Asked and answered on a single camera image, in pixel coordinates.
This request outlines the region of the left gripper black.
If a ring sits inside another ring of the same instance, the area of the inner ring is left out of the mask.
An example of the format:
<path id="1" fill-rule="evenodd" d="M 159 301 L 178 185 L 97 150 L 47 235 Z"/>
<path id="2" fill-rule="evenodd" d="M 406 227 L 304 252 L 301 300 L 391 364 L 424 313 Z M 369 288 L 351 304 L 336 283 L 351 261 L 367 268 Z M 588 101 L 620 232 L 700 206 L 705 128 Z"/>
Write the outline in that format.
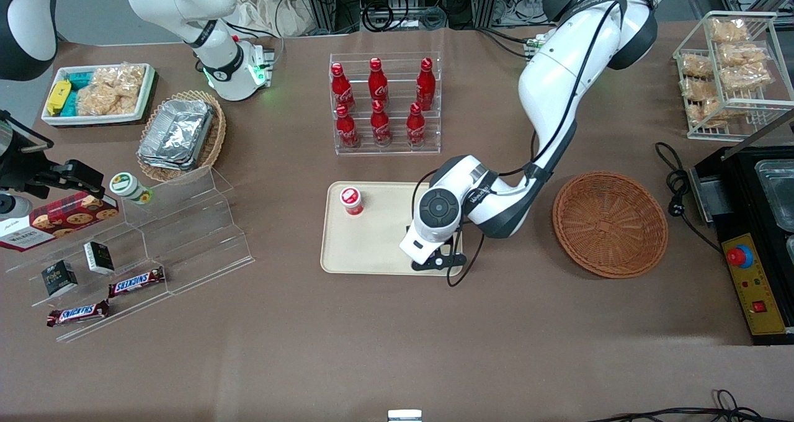
<path id="1" fill-rule="evenodd" d="M 464 253 L 459 252 L 455 239 L 448 239 L 442 246 L 435 249 L 424 263 L 419 264 L 416 261 L 411 261 L 411 269 L 414 271 L 442 271 L 444 269 L 451 271 L 454 267 L 463 267 L 466 263 L 467 257 Z"/>

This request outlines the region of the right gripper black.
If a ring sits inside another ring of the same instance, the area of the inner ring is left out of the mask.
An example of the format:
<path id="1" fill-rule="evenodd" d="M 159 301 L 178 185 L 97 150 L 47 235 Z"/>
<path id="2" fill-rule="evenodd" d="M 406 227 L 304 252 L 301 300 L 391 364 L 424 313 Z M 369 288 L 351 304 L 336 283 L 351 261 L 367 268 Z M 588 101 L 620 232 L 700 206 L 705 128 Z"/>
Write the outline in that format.
<path id="1" fill-rule="evenodd" d="M 3 191 L 14 190 L 46 199 L 50 187 L 55 187 L 104 198 L 102 173 L 76 159 L 69 159 L 65 164 L 49 162 L 43 151 L 53 148 L 54 142 L 24 128 L 11 115 L 2 115 Z"/>

